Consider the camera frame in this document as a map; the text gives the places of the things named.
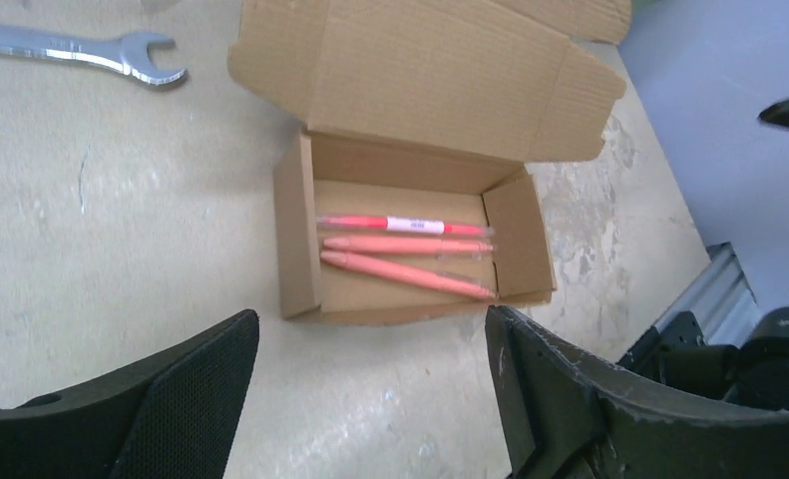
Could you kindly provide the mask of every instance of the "silver wrench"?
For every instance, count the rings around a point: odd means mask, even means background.
[[[169,85],[185,77],[185,68],[161,70],[151,62],[150,47],[173,46],[173,38],[159,33],[137,32],[114,40],[90,40],[0,25],[1,55],[91,65],[151,86]]]

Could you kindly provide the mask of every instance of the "pink pen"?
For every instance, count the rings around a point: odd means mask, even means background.
[[[400,217],[321,215],[317,217],[317,222],[319,225],[329,228],[346,230],[385,230],[388,232],[422,233],[425,235],[489,237],[494,232],[490,227]]]
[[[330,249],[389,254],[466,254],[494,250],[489,242],[477,239],[398,238],[348,236],[327,238],[323,245]]]
[[[353,252],[329,251],[320,252],[320,258],[334,266],[351,271],[365,272],[374,276],[394,281],[406,282],[439,291],[455,292],[477,299],[496,299],[497,295],[490,289],[469,281],[444,276],[429,269],[407,266],[399,262],[377,259]]]

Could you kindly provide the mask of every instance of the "white label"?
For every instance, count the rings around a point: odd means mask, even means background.
[[[444,232],[444,222],[429,222],[416,218],[388,217],[388,231],[440,235]]]

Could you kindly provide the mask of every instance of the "concrete floor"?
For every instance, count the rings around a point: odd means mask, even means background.
[[[261,344],[226,477],[505,477],[481,315],[279,319],[270,172],[298,124],[226,72],[239,3],[0,1],[2,23],[169,34],[158,63],[192,72],[156,93],[0,58],[0,407],[251,307]],[[533,166],[560,291],[527,313],[617,359],[708,259],[633,88],[603,135],[596,161]]]

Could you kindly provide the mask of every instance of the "open cardboard box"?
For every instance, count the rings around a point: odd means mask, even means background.
[[[315,216],[490,225],[475,276],[501,302],[555,289],[527,161],[596,157],[623,80],[571,35],[616,43],[629,0],[245,0],[232,76],[302,119],[274,174],[282,313],[389,324],[483,304],[321,266]]]

